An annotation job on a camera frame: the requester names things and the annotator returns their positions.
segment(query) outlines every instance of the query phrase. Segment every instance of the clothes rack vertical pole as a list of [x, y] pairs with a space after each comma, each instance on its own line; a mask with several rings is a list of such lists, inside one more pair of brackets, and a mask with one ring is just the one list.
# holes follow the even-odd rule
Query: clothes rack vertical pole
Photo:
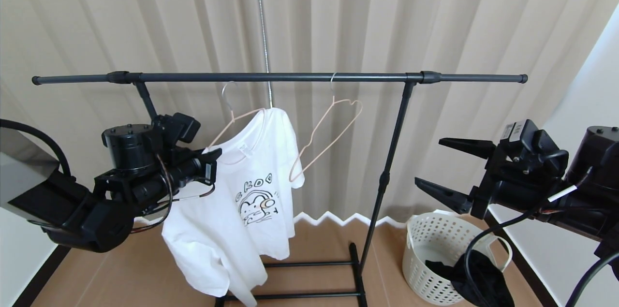
[[[135, 84], [137, 90], [144, 101], [150, 116], [156, 114], [155, 108], [145, 82], [404, 82], [402, 100], [398, 117], [391, 137], [389, 152], [385, 168], [380, 175], [378, 182], [378, 193], [374, 202], [374, 209], [369, 223], [367, 237], [363, 246], [362, 258], [359, 260], [355, 243], [350, 243], [350, 260], [346, 261], [318, 261], [303, 263], [266, 263], [265, 268], [287, 268], [287, 267], [314, 267], [314, 266], [334, 266], [349, 265], [352, 268], [354, 278], [354, 290], [346, 292], [318, 292], [318, 293], [282, 293], [282, 294], [258, 294], [256, 300], [279, 300], [293, 298], [321, 298], [321, 297], [347, 297], [356, 296], [360, 307], [367, 307], [365, 288], [363, 287], [363, 267], [368, 258], [369, 247], [371, 245], [374, 228], [380, 213], [383, 196], [389, 184], [391, 164], [398, 147], [398, 139], [404, 125], [404, 118], [409, 106], [413, 88], [416, 84], [435, 84], [436, 82], [518, 82], [524, 84], [528, 77], [526, 75], [453, 75], [441, 74], [437, 72], [420, 73], [338, 73], [336, 78], [332, 73], [130, 73], [130, 72], [111, 72], [105, 75], [75, 75], [75, 76], [34, 76], [32, 82], [35, 85], [43, 84], [75, 84], [84, 82], [111, 82], [113, 84]], [[226, 301], [237, 300], [235, 296], [224, 295], [215, 300], [215, 307], [223, 307]]]

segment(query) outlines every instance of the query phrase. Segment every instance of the t-shirt neck tag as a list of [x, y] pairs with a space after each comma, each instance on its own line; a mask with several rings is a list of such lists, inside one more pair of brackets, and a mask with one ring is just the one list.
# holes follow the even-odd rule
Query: t-shirt neck tag
[[241, 153], [243, 153], [243, 155], [245, 155], [245, 157], [247, 157], [248, 159], [251, 159], [251, 157], [254, 155], [254, 151], [247, 147], [246, 144], [242, 144], [241, 146], [239, 146], [238, 150], [241, 151]]

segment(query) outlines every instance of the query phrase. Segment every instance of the curtain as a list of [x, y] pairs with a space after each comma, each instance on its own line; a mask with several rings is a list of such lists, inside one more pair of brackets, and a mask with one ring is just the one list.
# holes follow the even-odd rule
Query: curtain
[[[541, 126], [590, 53], [619, 0], [263, 0], [272, 72], [529, 74], [520, 84], [418, 85], [413, 91], [381, 216], [442, 207], [416, 176], [467, 191], [483, 161], [438, 145], [442, 137], [497, 140], [508, 122]], [[148, 122], [130, 85], [36, 87], [31, 76], [131, 72], [264, 72], [258, 0], [2, 0], [1, 113], [56, 139], [78, 180], [111, 168], [101, 132]], [[224, 84], [149, 84], [159, 113], [202, 123], [193, 148], [230, 120]], [[306, 172], [296, 212], [371, 214], [402, 84], [333, 84], [363, 102], [354, 126]], [[272, 84], [299, 146], [331, 104], [328, 83]], [[226, 89], [235, 113], [269, 105], [266, 84]], [[336, 107], [301, 161], [354, 117]], [[245, 122], [237, 122], [226, 138]]]

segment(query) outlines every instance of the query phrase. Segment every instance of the white plastic basket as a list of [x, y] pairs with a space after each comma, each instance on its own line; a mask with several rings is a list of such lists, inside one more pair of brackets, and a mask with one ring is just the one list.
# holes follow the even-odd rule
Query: white plastic basket
[[[407, 239], [402, 261], [402, 272], [411, 289], [425, 301], [438, 306], [453, 305], [464, 298], [456, 292], [451, 281], [435, 274], [425, 261], [441, 261], [453, 266], [464, 254], [469, 243], [482, 232], [468, 221], [440, 213], [426, 213], [410, 219], [407, 223]], [[497, 265], [490, 245], [499, 239], [508, 248], [508, 259], [501, 272], [511, 262], [509, 243], [493, 234], [488, 234], [475, 245], [475, 250], [486, 255]]]

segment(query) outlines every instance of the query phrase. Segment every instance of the brown tile floor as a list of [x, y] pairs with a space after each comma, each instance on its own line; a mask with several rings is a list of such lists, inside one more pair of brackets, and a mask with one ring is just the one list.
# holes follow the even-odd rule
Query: brown tile floor
[[[475, 223], [486, 227], [482, 221]], [[288, 261], [346, 260], [348, 244], [363, 250], [367, 226], [352, 221], [345, 227], [333, 221], [312, 226], [296, 224], [290, 240]], [[402, 276], [405, 230], [389, 225], [376, 228], [368, 255], [363, 282], [370, 307], [431, 306], [418, 298]], [[495, 255], [504, 260], [506, 252], [497, 245]], [[541, 306], [515, 265], [505, 278], [517, 307]], [[349, 267], [295, 267], [269, 269], [269, 279], [256, 293], [338, 291], [354, 289]], [[161, 239], [161, 230], [132, 235], [119, 248], [106, 254], [71, 250], [33, 304], [34, 307], [184, 307], [214, 304], [214, 298], [190, 287], [177, 269]], [[229, 302], [227, 306], [241, 306]], [[355, 307], [356, 298], [316, 298], [259, 301], [262, 307]], [[470, 307], [466, 301], [456, 307]]]

